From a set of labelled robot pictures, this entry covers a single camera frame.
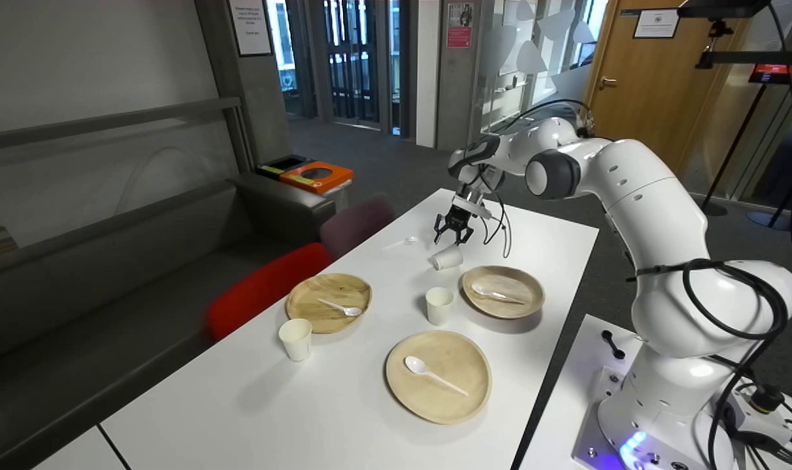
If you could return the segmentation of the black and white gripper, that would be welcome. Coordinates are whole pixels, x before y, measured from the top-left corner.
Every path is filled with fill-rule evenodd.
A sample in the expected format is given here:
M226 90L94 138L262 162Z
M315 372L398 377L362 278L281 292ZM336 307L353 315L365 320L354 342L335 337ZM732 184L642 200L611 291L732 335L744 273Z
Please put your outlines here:
M484 200L501 187L503 172L475 158L455 155L448 160L448 176L459 188L451 196L451 207L434 219L434 243L445 232L458 235L458 243L468 243L472 235L469 219L488 217Z

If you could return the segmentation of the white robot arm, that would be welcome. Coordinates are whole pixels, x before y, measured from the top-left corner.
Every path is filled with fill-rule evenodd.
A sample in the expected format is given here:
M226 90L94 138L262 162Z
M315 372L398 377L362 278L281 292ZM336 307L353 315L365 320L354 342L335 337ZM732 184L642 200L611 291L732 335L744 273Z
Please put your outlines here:
M642 337L629 381L599 405L604 436L642 435L675 452L710 436L716 405L737 372L792 320L792 273L771 261L716 261L709 219L676 176L634 138L596 138L561 119L488 134L448 158L459 184L442 232L469 235L484 200L519 177L539 200L590 196L621 237L634 270L629 320Z

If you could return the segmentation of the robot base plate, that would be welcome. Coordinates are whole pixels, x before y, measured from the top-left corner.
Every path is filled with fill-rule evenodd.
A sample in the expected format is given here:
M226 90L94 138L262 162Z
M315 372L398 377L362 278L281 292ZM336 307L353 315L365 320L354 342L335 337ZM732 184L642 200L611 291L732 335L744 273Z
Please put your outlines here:
M710 398L729 375L702 359L638 352L599 333L599 378L573 456L592 470L709 470Z

